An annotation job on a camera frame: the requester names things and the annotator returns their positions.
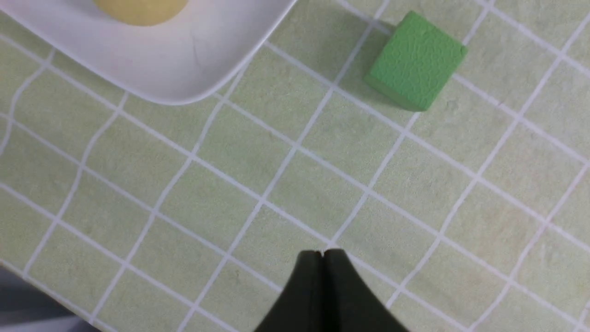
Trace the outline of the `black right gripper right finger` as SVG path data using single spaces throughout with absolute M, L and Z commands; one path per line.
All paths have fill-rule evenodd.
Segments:
M 407 331 L 369 289 L 344 250 L 327 250 L 323 263 L 323 331 Z

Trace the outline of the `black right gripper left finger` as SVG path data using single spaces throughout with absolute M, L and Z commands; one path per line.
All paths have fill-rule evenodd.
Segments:
M 289 279 L 257 332 L 322 330 L 323 259 L 319 251 L 301 251 Z

